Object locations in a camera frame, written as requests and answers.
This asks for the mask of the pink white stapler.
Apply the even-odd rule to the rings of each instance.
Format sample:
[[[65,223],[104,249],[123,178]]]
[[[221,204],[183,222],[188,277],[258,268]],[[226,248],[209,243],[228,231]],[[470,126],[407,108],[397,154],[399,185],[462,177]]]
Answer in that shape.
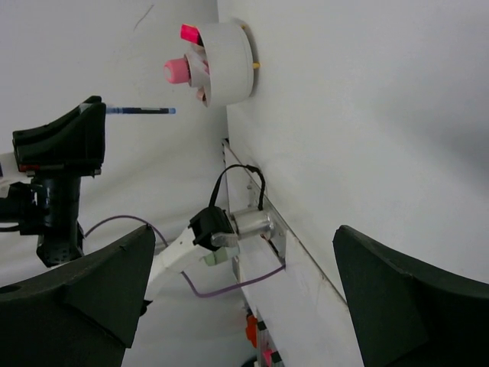
[[[206,92],[203,88],[196,91],[196,98],[204,105],[207,106]]]

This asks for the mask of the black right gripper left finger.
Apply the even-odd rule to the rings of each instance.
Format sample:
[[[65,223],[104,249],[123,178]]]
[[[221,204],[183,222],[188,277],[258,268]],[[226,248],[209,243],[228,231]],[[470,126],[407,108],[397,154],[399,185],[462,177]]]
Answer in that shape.
[[[154,257],[141,226],[110,245],[1,289],[3,366],[120,366]]]

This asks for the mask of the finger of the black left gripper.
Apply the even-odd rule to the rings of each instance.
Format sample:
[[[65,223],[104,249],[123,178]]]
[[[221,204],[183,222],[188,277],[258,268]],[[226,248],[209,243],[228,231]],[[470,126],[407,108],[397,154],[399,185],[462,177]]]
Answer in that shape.
[[[18,170],[95,176],[105,159],[106,104],[90,96],[55,121],[12,133]]]

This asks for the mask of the blue pen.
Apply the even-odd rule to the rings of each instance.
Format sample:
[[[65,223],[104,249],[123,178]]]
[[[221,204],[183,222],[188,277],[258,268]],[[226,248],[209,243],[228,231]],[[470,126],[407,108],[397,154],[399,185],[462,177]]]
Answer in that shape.
[[[175,108],[107,107],[107,115],[175,115]]]

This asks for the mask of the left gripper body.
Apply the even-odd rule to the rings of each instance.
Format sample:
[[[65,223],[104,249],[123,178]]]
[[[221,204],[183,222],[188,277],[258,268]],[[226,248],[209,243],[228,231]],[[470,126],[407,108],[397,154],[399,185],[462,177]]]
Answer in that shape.
[[[77,235],[81,178],[73,175],[36,176],[19,183],[22,235]]]

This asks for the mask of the pink black highlighter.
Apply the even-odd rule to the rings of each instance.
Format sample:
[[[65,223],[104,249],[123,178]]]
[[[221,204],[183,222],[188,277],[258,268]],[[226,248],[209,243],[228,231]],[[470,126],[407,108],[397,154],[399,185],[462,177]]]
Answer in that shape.
[[[199,29],[191,24],[182,24],[180,27],[180,38],[193,44],[202,45]]]

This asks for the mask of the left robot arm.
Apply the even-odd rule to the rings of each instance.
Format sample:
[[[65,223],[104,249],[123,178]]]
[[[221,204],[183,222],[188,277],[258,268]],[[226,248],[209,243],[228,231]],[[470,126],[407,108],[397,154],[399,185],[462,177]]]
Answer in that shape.
[[[1,157],[1,230],[37,236],[37,256],[48,268],[82,257],[81,180],[101,172],[106,116],[175,113],[170,107],[111,107],[92,96],[51,123],[14,132],[12,152]],[[218,195],[213,190],[209,204],[154,257],[146,303],[154,300],[165,278],[184,274],[198,261],[227,261],[238,255],[241,239],[272,232],[263,197],[256,207],[229,214],[218,207]]]

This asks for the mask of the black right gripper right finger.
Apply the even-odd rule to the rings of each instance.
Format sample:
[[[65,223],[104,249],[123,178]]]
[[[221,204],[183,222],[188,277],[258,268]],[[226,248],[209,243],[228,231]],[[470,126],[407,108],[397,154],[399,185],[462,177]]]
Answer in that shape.
[[[488,286],[340,226],[333,248],[366,366],[486,366]]]

